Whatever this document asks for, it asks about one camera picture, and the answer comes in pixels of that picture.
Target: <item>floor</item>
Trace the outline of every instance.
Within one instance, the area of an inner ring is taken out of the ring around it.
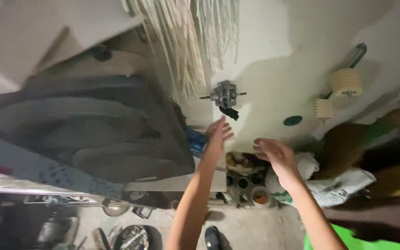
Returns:
[[[211,225],[218,227],[232,250],[303,249],[305,230],[297,210],[292,206],[280,209],[212,208],[210,211],[212,214],[203,225],[197,244],[198,250],[206,249],[204,232]],[[119,217],[108,217],[99,207],[80,208],[81,221],[75,244],[87,236],[81,249],[94,249],[91,232],[97,227],[108,234],[115,224],[123,228],[128,225],[150,225],[161,234],[162,248],[157,249],[165,249],[173,216],[172,210],[157,209],[151,213],[149,219],[142,219],[130,209]]]

